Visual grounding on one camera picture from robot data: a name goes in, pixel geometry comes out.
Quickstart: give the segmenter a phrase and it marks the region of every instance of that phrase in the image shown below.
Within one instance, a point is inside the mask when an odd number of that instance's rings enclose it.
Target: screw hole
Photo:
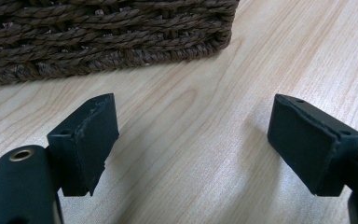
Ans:
[[[17,151],[10,155],[10,161],[24,161],[34,155],[34,151],[32,149],[24,149],[21,151]]]
[[[70,134],[70,133],[71,133],[70,129],[65,129],[60,132],[60,134]]]
[[[345,135],[351,135],[351,133],[348,132],[348,131],[339,131],[339,132],[342,133],[342,134],[345,134]]]

